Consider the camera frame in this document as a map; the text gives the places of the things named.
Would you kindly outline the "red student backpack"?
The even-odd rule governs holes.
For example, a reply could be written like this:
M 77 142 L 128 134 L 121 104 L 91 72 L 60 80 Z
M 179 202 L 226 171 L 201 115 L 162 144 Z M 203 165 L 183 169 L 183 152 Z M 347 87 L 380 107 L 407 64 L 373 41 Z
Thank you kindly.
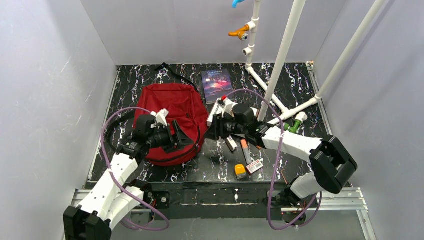
M 145 86 L 137 107 L 134 127 L 137 126 L 137 118 L 147 111 L 158 113 L 166 109 L 166 121 L 172 123 L 175 120 L 182 131 L 193 140 L 192 144 L 172 153 L 166 153 L 162 148 L 153 148 L 145 158 L 148 162 L 161 167 L 176 166 L 192 160 L 201 151 L 208 130 L 209 114 L 202 96 L 195 87 L 182 83 Z

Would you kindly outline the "purple galaxy cover book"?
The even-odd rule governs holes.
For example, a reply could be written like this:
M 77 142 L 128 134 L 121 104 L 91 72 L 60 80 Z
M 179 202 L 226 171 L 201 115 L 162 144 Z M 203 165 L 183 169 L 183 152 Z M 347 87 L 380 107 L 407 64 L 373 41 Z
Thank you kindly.
M 207 104 L 214 104 L 218 98 L 233 91 L 232 80 L 227 69 L 202 71 L 201 77 Z

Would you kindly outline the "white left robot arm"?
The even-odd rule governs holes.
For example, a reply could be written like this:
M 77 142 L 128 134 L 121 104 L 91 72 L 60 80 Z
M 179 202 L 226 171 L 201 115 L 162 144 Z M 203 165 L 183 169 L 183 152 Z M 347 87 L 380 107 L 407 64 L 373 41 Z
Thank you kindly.
M 144 202 L 144 191 L 136 186 L 124 187 L 151 149 L 173 153 L 193 143 L 176 120 L 166 122 L 169 112 L 162 109 L 138 117 L 133 137 L 116 148 L 108 169 L 77 206 L 68 206 L 63 214 L 67 240 L 109 240 L 113 229 L 138 205 L 156 212 Z

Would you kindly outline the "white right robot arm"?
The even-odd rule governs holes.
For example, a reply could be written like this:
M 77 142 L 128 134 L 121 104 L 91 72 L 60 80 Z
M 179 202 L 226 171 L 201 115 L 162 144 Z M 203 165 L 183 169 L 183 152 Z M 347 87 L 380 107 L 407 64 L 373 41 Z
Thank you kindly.
M 358 164 L 333 136 L 307 137 L 285 131 L 283 128 L 257 120 L 246 103 L 230 103 L 231 109 L 216 103 L 207 118 L 205 137 L 226 139 L 243 135 L 247 142 L 267 150 L 276 150 L 310 163 L 311 172 L 296 177 L 279 194 L 280 199 L 294 203 L 321 191 L 338 194 L 358 169 Z

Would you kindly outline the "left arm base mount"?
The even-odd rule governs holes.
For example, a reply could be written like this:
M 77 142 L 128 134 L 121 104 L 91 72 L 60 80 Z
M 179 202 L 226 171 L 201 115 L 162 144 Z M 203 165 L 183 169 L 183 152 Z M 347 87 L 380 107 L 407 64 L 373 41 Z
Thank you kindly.
M 170 194 L 168 191 L 155 189 L 154 184 L 146 181 L 140 182 L 140 189 L 144 192 L 143 200 L 155 209 L 163 212 L 170 205 Z

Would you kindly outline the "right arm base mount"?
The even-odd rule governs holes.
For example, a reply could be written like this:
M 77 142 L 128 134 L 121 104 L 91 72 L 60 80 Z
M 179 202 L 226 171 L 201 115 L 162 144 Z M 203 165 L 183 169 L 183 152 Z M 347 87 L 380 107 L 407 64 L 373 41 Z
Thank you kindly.
M 262 200 L 267 209 L 270 209 L 268 218 L 271 221 L 283 221 L 289 224 L 306 209 L 304 214 L 290 226 L 300 228 L 308 225 L 316 217 L 322 203 L 320 193 L 308 196 L 297 202 L 290 198 L 284 198 L 283 193 L 283 191 L 273 191 L 272 193 L 268 191 L 267 196 Z

